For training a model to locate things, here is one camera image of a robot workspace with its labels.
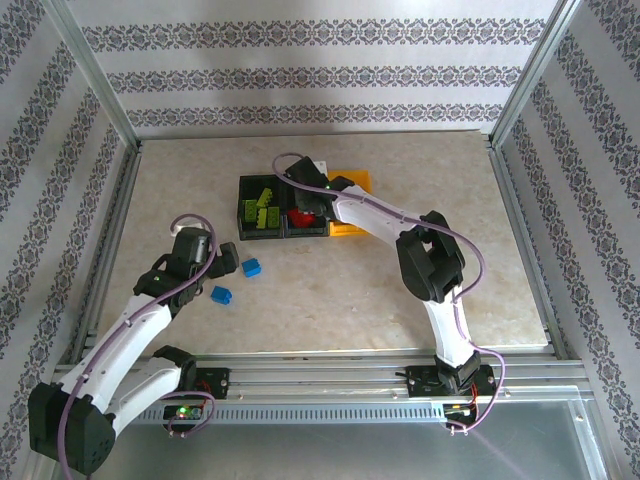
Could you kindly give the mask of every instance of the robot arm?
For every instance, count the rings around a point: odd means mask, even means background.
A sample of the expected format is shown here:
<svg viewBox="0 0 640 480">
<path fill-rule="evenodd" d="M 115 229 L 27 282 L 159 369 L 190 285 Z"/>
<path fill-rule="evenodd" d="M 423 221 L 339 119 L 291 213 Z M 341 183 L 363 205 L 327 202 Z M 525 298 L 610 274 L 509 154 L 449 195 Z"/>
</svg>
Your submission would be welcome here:
<svg viewBox="0 0 640 480">
<path fill-rule="evenodd" d="M 373 197 L 343 177 L 330 182 L 309 157 L 294 163 L 286 174 L 297 183 L 360 197 L 356 200 L 330 193 L 295 191 L 296 203 L 301 210 L 360 227 L 397 251 L 405 286 L 422 300 L 428 312 L 436 338 L 436 365 L 440 380 L 452 394 L 466 390 L 480 367 L 480 355 L 469 343 L 461 301 L 458 301 L 457 308 L 460 331 L 464 336 L 458 330 L 454 316 L 453 297 L 462 283 L 464 257 L 451 236 L 400 220 L 420 218 L 448 228 L 444 217 L 435 211 L 426 216 L 404 211 Z M 429 245 L 428 250 L 425 250 L 425 245 Z"/>
<path fill-rule="evenodd" d="M 171 254 L 160 257 L 151 270 L 140 277 L 134 288 L 135 295 L 91 353 L 59 383 L 40 383 L 33 389 L 28 402 L 32 450 L 59 460 L 56 443 L 58 425 L 70 393 L 83 376 L 88 362 L 123 324 L 128 328 L 111 340 L 112 343 L 97 359 L 69 412 L 65 445 L 71 468 L 85 475 L 93 473 L 109 455 L 120 432 L 149 405 L 176 390 L 195 390 L 195 358 L 170 346 L 156 351 L 144 368 L 124 379 L 149 343 L 201 291 L 204 277 L 162 304 L 153 306 L 135 322 L 130 320 L 132 314 L 203 268 L 209 258 L 209 236 L 209 232 L 200 228 L 181 230 Z M 206 276 L 220 277 L 235 271 L 237 266 L 235 245 L 226 243 L 220 246 L 220 253 Z"/>
</svg>

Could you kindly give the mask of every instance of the cable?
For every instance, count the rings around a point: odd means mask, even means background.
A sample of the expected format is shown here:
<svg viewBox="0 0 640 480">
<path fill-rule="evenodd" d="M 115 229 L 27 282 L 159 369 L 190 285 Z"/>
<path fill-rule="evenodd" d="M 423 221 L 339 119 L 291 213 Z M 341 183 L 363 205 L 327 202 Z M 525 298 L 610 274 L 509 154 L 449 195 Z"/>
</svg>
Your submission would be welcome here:
<svg viewBox="0 0 640 480">
<path fill-rule="evenodd" d="M 204 391 L 207 393 L 211 393 L 211 386 L 209 386 L 209 384 L 207 382 L 205 382 L 204 380 L 200 380 L 198 382 L 196 382 L 196 387 L 202 386 L 202 388 L 204 388 Z M 207 399 L 204 398 L 202 400 L 202 403 L 200 404 L 200 408 L 202 408 L 204 410 L 204 406 L 207 404 Z"/>
<path fill-rule="evenodd" d="M 109 347 L 111 347 L 111 345 L 122 334 L 122 332 L 124 332 L 125 329 L 131 328 L 133 326 L 133 324 L 141 316 L 143 316 L 145 313 L 147 313 L 155 305 L 160 304 L 161 302 L 167 300 L 168 298 L 172 297 L 176 293 L 179 293 L 179 292 L 183 291 L 184 289 L 186 289 L 190 285 L 192 285 L 195 282 L 197 282 L 205 274 L 205 272 L 209 269 L 209 267 L 213 263 L 213 260 L 215 258 L 216 252 L 218 250 L 218 243 L 217 243 L 217 240 L 216 240 L 215 231 L 213 230 L 213 226 L 211 225 L 209 220 L 207 220 L 206 218 L 204 218 L 204 217 L 202 217 L 202 216 L 200 216 L 198 214 L 195 214 L 195 213 L 185 213 L 185 214 L 179 215 L 178 217 L 176 217 L 173 220 L 173 222 L 171 222 L 171 226 L 169 227 L 170 230 L 173 232 L 175 230 L 175 227 L 176 227 L 177 223 L 180 220 L 182 220 L 184 218 L 187 218 L 187 217 L 195 218 L 196 220 L 199 220 L 200 222 L 202 222 L 207 227 L 207 229 L 208 229 L 208 231 L 209 231 L 209 233 L 211 235 L 211 247 L 212 247 L 211 248 L 211 254 L 209 255 L 209 258 L 205 262 L 204 266 L 193 277 L 191 277 L 190 279 L 184 281 L 183 283 L 178 285 L 176 288 L 174 288 L 172 290 L 169 290 L 168 292 L 160 295 L 158 298 L 154 298 L 149 303 L 147 303 L 143 307 L 141 307 L 138 310 L 136 310 L 129 317 L 129 319 L 128 319 L 129 321 L 128 322 L 123 322 L 122 324 L 120 324 L 120 326 L 107 339 L 105 339 L 104 343 L 102 345 L 100 345 L 100 347 L 98 348 L 96 353 L 93 355 L 91 360 L 89 360 L 89 362 L 87 363 L 87 366 L 83 370 L 82 375 L 80 375 L 78 377 L 78 380 L 77 380 L 76 384 L 74 385 L 73 389 L 71 390 L 71 393 L 69 394 L 69 398 L 67 399 L 67 403 L 65 403 L 65 405 L 64 405 L 64 409 L 62 410 L 62 415 L 60 416 L 60 423 L 58 424 L 58 437 L 57 437 L 58 461 L 60 462 L 60 465 L 62 466 L 62 472 L 63 472 L 63 474 L 64 474 L 64 476 L 65 476 L 65 478 L 67 480 L 73 480 L 73 476 L 71 474 L 71 469 L 69 468 L 69 462 L 67 462 L 67 452 L 66 452 L 66 445 L 65 445 L 65 434 L 66 434 L 66 431 L 67 431 L 67 423 L 69 421 L 69 412 L 71 411 L 71 407 L 73 405 L 74 400 L 78 397 L 78 393 L 82 389 L 82 385 L 85 384 L 89 380 L 89 375 L 92 373 L 93 367 L 95 367 L 95 365 L 98 363 L 98 361 L 100 360 L 102 355 L 104 355 L 104 353 L 107 351 L 107 349 L 109 349 Z"/>
<path fill-rule="evenodd" d="M 471 395 L 473 395 L 473 400 L 471 400 L 471 410 L 478 412 L 478 387 L 476 387 L 475 383 L 471 384 Z"/>
<path fill-rule="evenodd" d="M 276 175 L 276 177 L 278 177 L 281 181 L 283 181 L 284 183 L 287 183 L 289 185 L 291 185 L 294 188 L 298 188 L 301 190 L 307 190 L 309 192 L 314 192 L 314 193 L 319 193 L 322 195 L 334 195 L 338 198 L 348 198 L 350 200 L 356 200 L 358 202 L 361 203 L 366 203 L 370 206 L 372 206 L 373 208 L 386 213 L 387 215 L 400 220 L 401 222 L 406 222 L 406 223 L 411 223 L 411 224 L 415 224 L 418 226 L 421 226 L 423 228 L 427 228 L 430 230 L 435 230 L 437 232 L 441 232 L 444 233 L 446 235 L 449 235 L 450 237 L 455 238 L 456 240 L 461 241 L 462 243 L 464 243 L 472 252 L 473 254 L 476 256 L 476 258 L 478 259 L 478 264 L 479 264 L 479 273 L 477 278 L 471 282 L 471 284 L 466 287 L 465 289 L 463 289 L 460 293 L 456 294 L 453 296 L 453 312 L 454 312 L 454 318 L 455 318 L 455 322 L 456 322 L 456 327 L 458 329 L 458 333 L 460 334 L 460 336 L 466 340 L 469 345 L 471 345 L 471 347 L 478 351 L 479 353 L 484 353 L 486 355 L 492 355 L 494 356 L 496 359 L 498 359 L 498 362 L 500 362 L 500 379 L 498 380 L 498 384 L 496 386 L 496 391 L 493 394 L 493 396 L 491 397 L 491 400 L 489 400 L 489 404 L 487 405 L 487 408 L 484 410 L 484 412 L 482 413 L 482 415 L 480 415 L 479 418 L 476 419 L 476 421 L 471 424 L 471 425 L 465 425 L 461 422 L 457 422 L 455 420 L 449 420 L 449 423 L 452 425 L 455 425 L 457 427 L 459 427 L 458 429 L 453 429 L 452 431 L 455 432 L 464 432 L 465 434 L 470 431 L 473 430 L 474 428 L 476 428 L 478 425 L 480 425 L 480 423 L 482 423 L 484 421 L 484 419 L 487 417 L 487 415 L 489 414 L 489 412 L 491 412 L 491 409 L 493 408 L 493 405 L 495 404 L 496 399 L 498 398 L 498 394 L 500 392 L 500 389 L 502 388 L 502 385 L 504 383 L 504 378 L 506 376 L 506 372 L 507 372 L 507 365 L 504 361 L 504 358 L 502 357 L 502 355 L 500 355 L 498 352 L 494 351 L 494 350 L 489 350 L 488 348 L 482 348 L 482 347 L 478 347 L 475 343 L 473 343 L 471 341 L 470 338 L 468 338 L 464 332 L 462 331 L 462 325 L 460 324 L 460 316 L 458 314 L 458 301 L 465 295 L 468 295 L 469 293 L 471 293 L 473 291 L 474 288 L 476 288 L 478 286 L 478 284 L 480 283 L 480 281 L 484 278 L 485 275 L 485 271 L 486 271 L 486 262 L 484 260 L 484 257 L 482 256 L 482 252 L 480 252 L 480 249 L 478 249 L 478 247 L 475 246 L 475 244 L 469 240 L 467 237 L 465 237 L 464 235 L 455 232 L 449 228 L 443 227 L 441 225 L 436 225 L 436 224 L 432 224 L 429 222 L 425 222 L 423 220 L 420 220 L 418 218 L 411 218 L 411 217 L 405 217 L 404 215 L 396 212 L 395 210 L 392 210 L 388 207 L 386 207 L 385 205 L 382 205 L 380 203 L 378 203 L 377 201 L 375 201 L 375 199 L 370 198 L 368 196 L 363 196 L 363 195 L 357 195 L 354 193 L 349 193 L 349 192 L 341 192 L 338 190 L 327 190 L 326 188 L 317 188 L 317 187 L 312 187 L 309 185 L 304 185 L 302 183 L 298 183 L 292 179 L 290 179 L 289 177 L 287 177 L 284 173 L 282 173 L 280 170 L 278 170 L 278 160 L 282 159 L 282 158 L 286 158 L 286 157 L 296 157 L 299 159 L 304 158 L 304 155 L 300 154 L 300 153 L 296 153 L 296 152 L 285 152 L 285 153 L 281 153 L 280 155 L 277 155 L 274 159 L 273 162 L 271 163 L 271 168 L 273 169 L 273 173 Z"/>
</svg>

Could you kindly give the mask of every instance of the blue cube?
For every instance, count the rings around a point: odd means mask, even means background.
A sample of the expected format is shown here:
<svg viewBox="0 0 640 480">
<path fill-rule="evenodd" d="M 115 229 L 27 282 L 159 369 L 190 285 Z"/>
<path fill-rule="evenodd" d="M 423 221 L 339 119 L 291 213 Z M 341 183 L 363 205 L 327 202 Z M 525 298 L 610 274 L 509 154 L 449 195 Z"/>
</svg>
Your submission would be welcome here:
<svg viewBox="0 0 640 480">
<path fill-rule="evenodd" d="M 223 305 L 229 305 L 229 303 L 231 303 L 231 297 L 231 291 L 224 287 L 213 287 L 213 292 L 211 292 L 211 299 Z"/>
<path fill-rule="evenodd" d="M 255 258 L 242 262 L 242 270 L 247 278 L 253 277 L 262 271 L 260 264 Z"/>
</svg>

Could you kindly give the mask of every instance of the patterned wallpaper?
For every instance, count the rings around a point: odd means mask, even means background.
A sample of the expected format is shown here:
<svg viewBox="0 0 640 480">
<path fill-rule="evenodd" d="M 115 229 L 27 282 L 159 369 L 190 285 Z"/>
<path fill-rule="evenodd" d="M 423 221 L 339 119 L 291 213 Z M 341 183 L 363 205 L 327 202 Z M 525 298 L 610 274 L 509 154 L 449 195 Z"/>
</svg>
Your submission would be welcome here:
<svg viewBox="0 0 640 480">
<path fill-rule="evenodd" d="M 640 478 L 639 5 L 580 7 L 502 149 L 624 478 Z"/>
<path fill-rule="evenodd" d="M 0 0 L 0 479 L 83 309 L 124 146 L 36 0 Z"/>
<path fill-rule="evenodd" d="M 495 124 L 555 0 L 68 4 L 143 138 Z"/>
</svg>

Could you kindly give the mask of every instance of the floor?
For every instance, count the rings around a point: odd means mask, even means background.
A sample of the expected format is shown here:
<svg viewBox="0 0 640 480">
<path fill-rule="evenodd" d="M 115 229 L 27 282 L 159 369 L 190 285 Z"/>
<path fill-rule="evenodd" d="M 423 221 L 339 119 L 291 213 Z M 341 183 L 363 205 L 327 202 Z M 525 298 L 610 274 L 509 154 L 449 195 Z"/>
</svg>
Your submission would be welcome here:
<svg viewBox="0 0 640 480">
<path fill-rule="evenodd" d="M 265 351 L 429 348 L 427 313 L 400 278 L 396 253 L 371 236 L 240 242 L 238 177 L 270 173 L 272 158 L 298 151 L 331 169 L 367 169 L 373 194 L 409 211 L 437 210 L 470 237 L 489 272 L 464 307 L 474 341 L 484 346 L 546 345 L 482 136 L 476 132 L 154 140 L 143 157 L 99 323 L 119 317 L 140 275 L 173 238 L 184 212 L 207 216 L 240 260 L 262 273 L 238 271 L 205 283 L 147 349 L 171 344 L 195 354 Z M 477 275 L 467 260 L 465 283 Z M 214 285 L 230 305 L 214 303 Z"/>
</svg>

